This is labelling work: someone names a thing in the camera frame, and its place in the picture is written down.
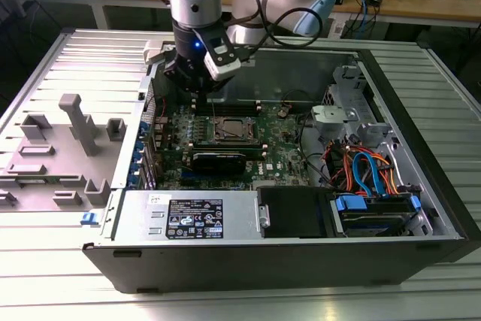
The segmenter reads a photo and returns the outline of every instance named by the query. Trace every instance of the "table leg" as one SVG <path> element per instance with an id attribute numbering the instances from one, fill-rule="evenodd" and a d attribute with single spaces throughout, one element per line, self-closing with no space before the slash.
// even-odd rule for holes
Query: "table leg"
<path id="1" fill-rule="evenodd" d="M 339 39 L 343 34 L 346 22 L 351 19 L 351 13 L 333 13 L 331 15 L 332 24 L 328 38 Z"/>
<path id="2" fill-rule="evenodd" d="M 100 4 L 92 4 L 92 12 L 97 23 L 97 29 L 109 29 L 107 15 L 105 14 L 104 6 Z"/>
<path id="3" fill-rule="evenodd" d="M 27 16 L 23 9 L 23 1 L 20 0 L 0 0 L 3 5 L 10 11 L 14 12 L 19 18 L 25 18 Z"/>

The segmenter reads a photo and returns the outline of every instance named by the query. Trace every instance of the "gray plastic part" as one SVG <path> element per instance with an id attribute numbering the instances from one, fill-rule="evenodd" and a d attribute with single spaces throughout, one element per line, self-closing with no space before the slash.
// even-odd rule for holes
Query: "gray plastic part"
<path id="1" fill-rule="evenodd" d="M 89 157 L 95 156 L 98 148 L 93 140 L 92 131 L 85 121 L 80 109 L 82 98 L 78 94 L 64 94 L 59 101 L 59 107 L 67 113 L 68 118 L 74 127 L 75 134 L 82 144 L 83 151 Z"/>
<path id="2" fill-rule="evenodd" d="M 43 114 L 28 115 L 20 126 L 25 136 L 30 142 L 43 143 L 45 141 L 42 129 L 50 129 L 52 126 L 48 123 L 47 118 Z"/>
<path id="3" fill-rule="evenodd" d="M 107 134 L 112 142 L 121 142 L 126 136 L 126 124 L 121 118 L 110 118 L 107 122 Z"/>
<path id="4" fill-rule="evenodd" d="M 18 182 L 15 178 L 2 178 L 0 180 L 0 187 L 1 188 L 22 188 L 23 185 Z"/>
<path id="5" fill-rule="evenodd" d="M 55 149 L 46 144 L 44 146 L 24 146 L 21 147 L 18 151 L 21 156 L 30 157 L 30 156 L 52 156 L 55 153 Z"/>
<path id="6" fill-rule="evenodd" d="M 77 191 L 55 191 L 52 199 L 58 206 L 80 206 L 82 198 Z"/>
<path id="7" fill-rule="evenodd" d="M 0 206 L 14 206 L 17 199 L 10 192 L 0 191 Z"/>
<path id="8" fill-rule="evenodd" d="M 89 180 L 85 186 L 84 193 L 92 205 L 105 206 L 110 196 L 110 186 L 107 180 L 103 180 L 100 189 L 97 189 L 92 180 Z"/>
<path id="9" fill-rule="evenodd" d="M 7 173 L 12 174 L 45 174 L 47 169 L 44 165 L 11 165 Z"/>
<path id="10" fill-rule="evenodd" d="M 44 156 L 21 156 L 18 150 L 32 146 L 27 138 L 23 138 L 12 153 L 9 163 L 0 171 L 0 189 L 11 192 L 18 202 L 15 207 L 0 207 L 1 212 L 67 210 L 69 206 L 58 206 L 53 200 L 57 190 L 75 190 L 82 198 L 81 206 L 70 206 L 71 210 L 91 210 L 101 207 L 90 204 L 84 195 L 86 180 L 101 185 L 103 179 L 112 184 L 113 173 L 119 158 L 122 142 L 111 142 L 106 125 L 98 126 L 95 143 L 98 154 L 86 156 L 79 141 L 72 138 L 70 124 L 52 124 L 51 129 L 44 129 L 45 144 L 55 148 L 54 154 Z M 27 175 L 9 174 L 11 165 L 44 165 L 46 174 Z"/>
<path id="11" fill-rule="evenodd" d="M 86 115 L 83 116 L 83 118 L 85 119 L 85 123 L 87 123 L 87 128 L 90 130 L 90 134 L 95 138 L 98 134 L 98 128 L 95 126 L 92 116 Z M 75 131 L 75 128 L 73 126 L 70 127 L 70 132 L 72 132 L 74 139 L 78 140 L 77 132 Z"/>
<path id="12" fill-rule="evenodd" d="M 65 188 L 84 187 L 87 183 L 85 177 L 82 174 L 80 174 L 76 178 L 60 178 L 59 182 Z"/>

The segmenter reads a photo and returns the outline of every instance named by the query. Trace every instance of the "red cable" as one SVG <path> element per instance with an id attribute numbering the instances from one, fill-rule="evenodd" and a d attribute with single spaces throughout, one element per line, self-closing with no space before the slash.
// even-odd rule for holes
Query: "red cable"
<path id="1" fill-rule="evenodd" d="M 160 115 L 161 118 L 164 116 L 166 108 L 167 108 L 167 102 L 165 101 L 165 97 L 162 97 L 162 114 Z"/>

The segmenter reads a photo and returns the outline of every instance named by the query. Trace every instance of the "metal slotted surface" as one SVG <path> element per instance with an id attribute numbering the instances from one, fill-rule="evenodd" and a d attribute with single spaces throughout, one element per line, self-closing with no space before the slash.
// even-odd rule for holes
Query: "metal slotted surface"
<path id="1" fill-rule="evenodd" d="M 109 82 L 108 92 L 79 89 L 85 92 L 83 100 L 92 102 L 90 109 L 102 114 L 104 109 L 95 108 L 95 102 L 128 103 L 129 96 L 133 96 L 133 90 L 120 92 L 112 86 L 126 86 L 133 82 L 129 80 L 132 74 L 142 75 L 141 46 L 151 38 L 172 40 L 170 34 L 161 33 L 76 32 L 67 40 L 62 53 L 55 55 L 56 61 L 49 71 L 86 69 L 81 64 L 87 61 L 89 71 L 116 72 L 122 80 L 116 76 L 114 80 L 102 81 Z M 481 177 L 473 176 L 481 171 L 476 162 L 481 153 L 471 153 L 469 158 L 463 156 L 466 147 L 479 147 L 476 140 L 481 141 L 481 128 L 463 100 L 467 98 L 462 90 L 455 90 L 440 70 L 436 71 L 431 55 L 415 44 L 371 41 L 319 41 L 316 44 L 325 48 L 333 45 L 347 50 L 373 51 L 471 215 L 481 226 L 478 196 Z M 58 73 L 49 80 L 66 75 Z M 70 74 L 67 79 L 72 77 L 83 78 Z M 85 83 L 88 78 L 75 78 L 64 82 L 64 86 L 76 80 Z M 40 93 L 42 100 L 56 101 L 55 91 L 59 89 L 40 90 L 36 91 L 36 96 Z M 122 93 L 124 98 L 113 99 L 112 92 Z M 10 316 L 12 319 L 85 320 L 86 316 L 104 319 L 121 316 L 122 319 L 189 321 L 377 321 L 479 319 L 481 315 L 479 250 L 455 264 L 426 268 L 400 286 L 125 295 L 113 289 L 79 251 L 80 245 L 91 241 L 93 234 L 98 232 L 98 229 L 81 228 L 81 217 L 81 212 L 0 213 L 0 305 L 7 306 L 0 307 L 1 319 Z"/>

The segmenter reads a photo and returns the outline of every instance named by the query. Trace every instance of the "electronic device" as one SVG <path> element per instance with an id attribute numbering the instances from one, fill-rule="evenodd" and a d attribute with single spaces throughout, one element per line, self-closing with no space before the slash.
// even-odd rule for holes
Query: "electronic device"
<path id="1" fill-rule="evenodd" d="M 315 10 L 289 19 L 291 1 L 264 0 L 267 18 L 301 35 L 318 32 L 312 12 L 325 19 L 335 2 L 299 0 L 292 4 Z M 237 15 L 254 20 L 253 4 L 244 0 Z M 315 39 L 293 47 L 298 38 L 284 38 L 253 54 L 231 42 L 219 5 L 171 0 L 174 33 L 116 33 L 120 57 L 56 48 L 2 118 L 2 211 L 103 208 L 99 234 L 82 251 L 127 293 L 398 284 L 480 246 L 438 163 L 444 148 L 417 128 L 440 110 L 404 100 L 419 84 L 427 89 L 415 96 L 442 88 L 466 102 L 431 53 Z M 58 43 L 90 44 L 91 32 Z M 424 81 L 416 65 L 390 60 L 413 53 Z M 103 63 L 112 60 L 120 65 Z M 65 61 L 76 68 L 65 71 Z M 61 76 L 77 82 L 56 82 Z M 82 103 L 112 99 L 119 79 L 129 100 L 121 107 Z M 457 116 L 470 117 L 463 129 L 481 114 L 467 109 Z"/>

